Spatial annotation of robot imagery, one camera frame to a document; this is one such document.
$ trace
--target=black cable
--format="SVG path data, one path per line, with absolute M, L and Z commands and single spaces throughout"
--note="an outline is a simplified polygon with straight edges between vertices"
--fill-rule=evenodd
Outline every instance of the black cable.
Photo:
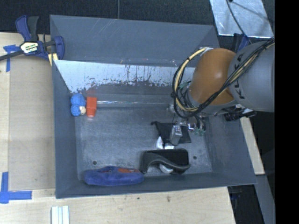
M 234 15 L 234 13 L 233 13 L 232 8 L 230 7 L 230 4 L 229 4 L 228 0 L 225 0 L 225 1 L 226 1 L 226 4 L 228 5 L 229 11 L 230 11 L 230 13 L 232 14 L 232 16 L 233 16 L 233 18 L 234 18 L 234 21 L 235 21 L 235 23 L 237 24 L 238 28 L 240 29 L 240 31 L 242 32 L 242 34 L 243 34 L 244 36 L 247 37 L 247 35 L 246 35 L 246 33 L 244 32 L 244 30 L 242 29 L 240 23 L 237 21 L 235 15 Z
M 120 18 L 120 0 L 117 0 L 117 19 Z

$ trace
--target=blue clamp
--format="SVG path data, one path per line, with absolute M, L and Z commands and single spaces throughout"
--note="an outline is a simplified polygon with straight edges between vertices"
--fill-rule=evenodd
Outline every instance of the blue clamp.
M 19 46 L 16 45 L 9 45 L 9 46 L 4 46 L 3 49 L 9 54 L 11 52 L 19 51 L 21 50 Z M 10 71 L 10 58 L 7 59 L 6 62 L 6 72 Z
M 2 173 L 0 203 L 7 204 L 10 200 L 30 200 L 32 191 L 8 191 L 8 172 Z
M 36 34 L 36 24 L 38 16 L 21 16 L 15 21 L 18 33 L 24 38 L 23 44 L 20 45 L 20 49 L 16 52 L 9 53 L 4 56 L 0 56 L 0 61 L 9 59 L 18 55 L 37 56 L 49 61 L 48 46 L 56 46 L 56 54 L 59 59 L 64 56 L 64 40 L 61 36 L 54 37 L 53 41 L 42 42 L 38 40 Z

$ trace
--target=yellow cable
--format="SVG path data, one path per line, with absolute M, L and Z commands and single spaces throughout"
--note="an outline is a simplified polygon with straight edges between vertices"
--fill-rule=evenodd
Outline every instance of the yellow cable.
M 177 74 L 177 77 L 175 79 L 175 84 L 174 84 L 174 91 L 176 92 L 177 91 L 177 88 L 178 88 L 178 81 L 180 80 L 180 77 L 183 73 L 183 70 L 184 68 L 186 67 L 186 65 L 195 57 L 197 56 L 198 54 L 202 53 L 203 51 L 206 50 L 206 47 L 202 48 L 202 49 L 199 49 L 198 51 L 194 52 L 191 56 L 189 56 L 185 61 L 184 63 L 182 64 L 181 68 L 179 69 L 178 71 L 178 74 Z M 185 111 L 188 111 L 188 112 L 192 112 L 192 111 L 196 111 L 197 108 L 185 108 L 179 101 L 178 98 L 176 98 L 176 103 L 178 104 L 178 106 L 182 109 L 182 110 L 185 110 Z

